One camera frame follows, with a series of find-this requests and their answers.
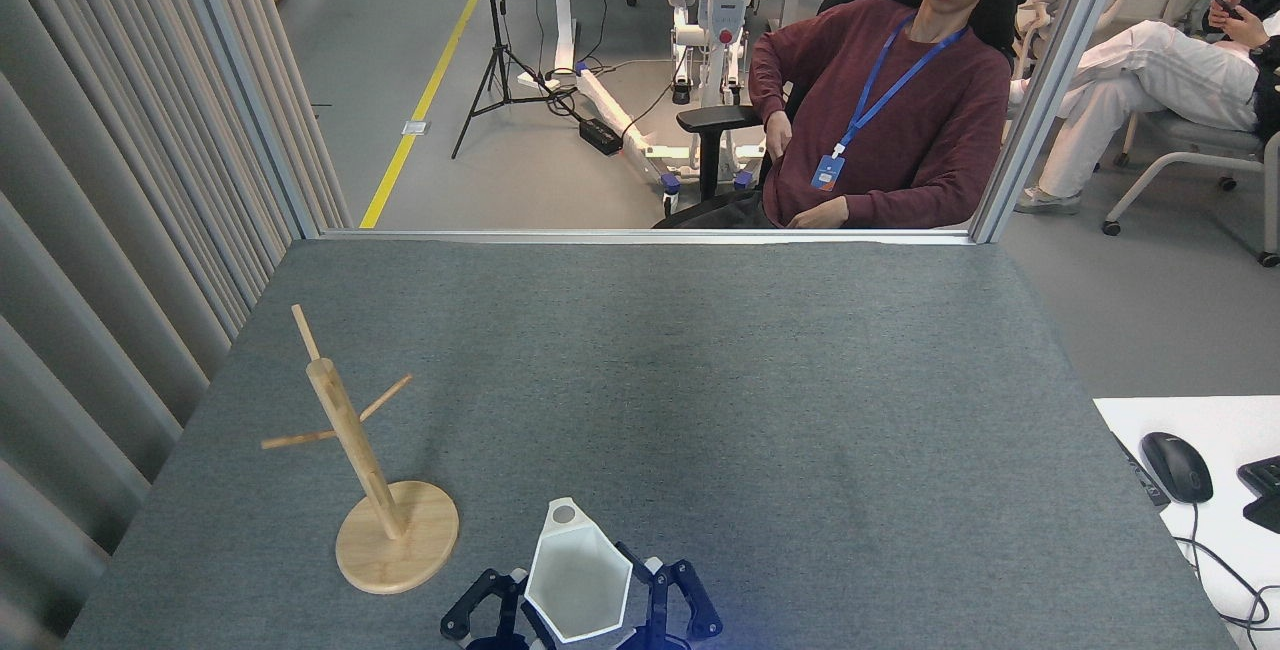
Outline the person's left hand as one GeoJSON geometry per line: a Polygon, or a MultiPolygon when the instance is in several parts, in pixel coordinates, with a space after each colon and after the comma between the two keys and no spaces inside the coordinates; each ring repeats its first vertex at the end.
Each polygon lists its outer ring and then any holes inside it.
{"type": "Polygon", "coordinates": [[[787,229],[841,229],[847,221],[849,202],[845,196],[836,196],[808,211],[796,212],[787,229]]]}

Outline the person's hand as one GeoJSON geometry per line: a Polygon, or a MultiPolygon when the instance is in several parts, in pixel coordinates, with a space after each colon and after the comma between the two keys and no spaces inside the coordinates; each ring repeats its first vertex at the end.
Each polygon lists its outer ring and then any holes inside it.
{"type": "Polygon", "coordinates": [[[1226,0],[1226,3],[1230,6],[1224,6],[1217,0],[1210,4],[1208,26],[1251,50],[1261,49],[1268,44],[1271,36],[1267,35],[1261,18],[1231,0],[1226,0]]]}

